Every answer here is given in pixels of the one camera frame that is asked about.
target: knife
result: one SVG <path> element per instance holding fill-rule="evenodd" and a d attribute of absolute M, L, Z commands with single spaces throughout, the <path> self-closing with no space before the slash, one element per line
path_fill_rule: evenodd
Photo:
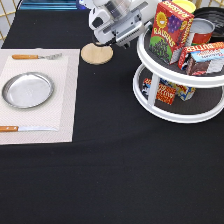
<path fill-rule="evenodd" d="M 14 55 L 12 55 L 12 58 L 13 59 L 48 59 L 48 60 L 55 60 L 57 58 L 60 58 L 61 56 L 62 56 L 62 53 L 49 55 L 49 56 L 14 54 Z"/>
<path fill-rule="evenodd" d="M 41 126 L 0 126 L 0 132 L 17 131 L 57 131 L 57 129 Z"/>

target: two-tier shelf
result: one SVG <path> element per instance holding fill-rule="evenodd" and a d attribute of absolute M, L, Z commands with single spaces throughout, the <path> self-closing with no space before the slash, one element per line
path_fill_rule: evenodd
<path fill-rule="evenodd" d="M 142 65 L 133 79 L 133 90 L 140 104 L 152 114 L 178 123 L 197 123 L 216 116 L 224 107 L 224 69 L 220 73 L 203 76 L 188 76 L 178 68 L 177 63 L 167 65 L 149 50 L 150 32 L 139 36 L 137 52 Z M 143 96 L 142 84 L 145 78 L 152 79 L 148 99 Z M 182 101 L 175 97 L 172 105 L 156 100 L 160 78 L 176 84 L 196 87 L 193 97 Z"/>

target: silver plate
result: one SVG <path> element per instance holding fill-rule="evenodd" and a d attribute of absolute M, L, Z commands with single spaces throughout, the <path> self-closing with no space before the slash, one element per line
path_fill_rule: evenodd
<path fill-rule="evenodd" d="M 45 102 L 53 91 L 54 84 L 47 75 L 28 72 L 10 79 L 2 89 L 2 97 L 13 107 L 30 108 Z"/>

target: orange handle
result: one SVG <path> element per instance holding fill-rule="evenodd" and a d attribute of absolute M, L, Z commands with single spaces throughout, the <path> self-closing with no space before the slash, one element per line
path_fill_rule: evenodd
<path fill-rule="evenodd" d="M 13 59 L 38 59 L 38 55 L 22 55 L 22 54 L 14 54 L 12 55 Z"/>
<path fill-rule="evenodd" d="M 15 132 L 18 129 L 18 126 L 0 126 L 0 132 Z"/>

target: canned food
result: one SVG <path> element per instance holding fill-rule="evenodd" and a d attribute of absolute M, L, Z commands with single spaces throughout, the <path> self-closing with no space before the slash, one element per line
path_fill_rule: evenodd
<path fill-rule="evenodd" d="M 194 19 L 185 46 L 207 44 L 214 30 L 215 25 L 212 22 L 206 19 Z"/>

